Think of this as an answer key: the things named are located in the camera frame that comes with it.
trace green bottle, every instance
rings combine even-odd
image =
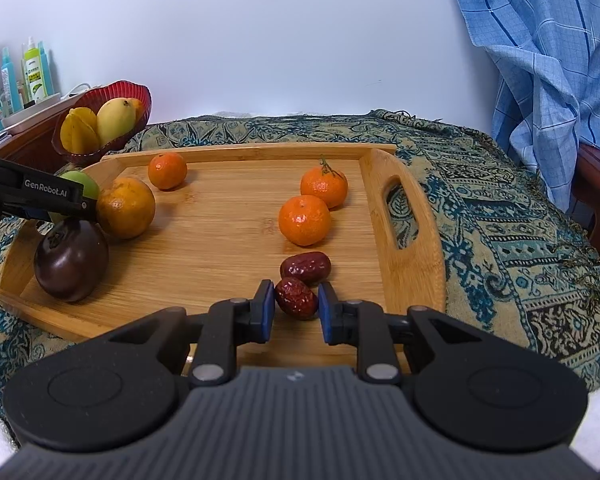
[[[25,80],[29,86],[29,93],[35,102],[46,97],[45,84],[42,75],[42,61],[40,51],[29,36],[29,49],[24,53]]]

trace red glass bowl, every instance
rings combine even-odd
[[[74,103],[72,108],[84,106],[91,108],[91,110],[97,114],[100,110],[100,107],[104,103],[110,99],[115,99],[116,97],[135,97],[136,99],[140,99],[144,105],[144,114],[142,114],[142,117],[140,117],[136,123],[136,126],[134,126],[134,129],[129,133],[113,139],[111,142],[108,142],[97,152],[86,153],[84,155],[69,153],[66,149],[64,149],[62,142],[60,141],[60,126],[62,126],[64,118],[67,117],[67,114],[69,113],[69,110],[66,110],[58,116],[56,129],[54,130],[53,137],[51,138],[52,146],[56,152],[62,156],[62,158],[64,158],[64,160],[67,162],[72,162],[76,166],[90,166],[91,164],[98,162],[104,155],[106,155],[107,152],[121,150],[131,137],[144,130],[149,121],[149,115],[151,114],[151,94],[146,86],[130,83],[129,81],[116,81],[108,86],[94,88],[93,90],[85,92],[85,94]]]

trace red date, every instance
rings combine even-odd
[[[297,278],[307,285],[325,280],[330,272],[331,261],[320,251],[289,256],[280,265],[280,278]]]
[[[282,312],[296,319],[311,319],[318,310],[318,298],[297,278],[282,278],[278,282],[276,301]]]

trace patterned tablecloth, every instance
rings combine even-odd
[[[375,110],[366,116],[200,117],[147,128],[123,152],[242,142],[390,142],[429,197],[446,263],[447,312],[560,359],[600,386],[600,259],[539,179],[484,134]],[[398,243],[416,234],[402,188],[388,197]],[[0,271],[21,221],[0,224]],[[0,309],[1,391],[20,367],[67,343]]]

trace blue plaid fabric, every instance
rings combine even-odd
[[[578,142],[600,148],[600,0],[458,0],[500,70],[492,136],[569,205]]]

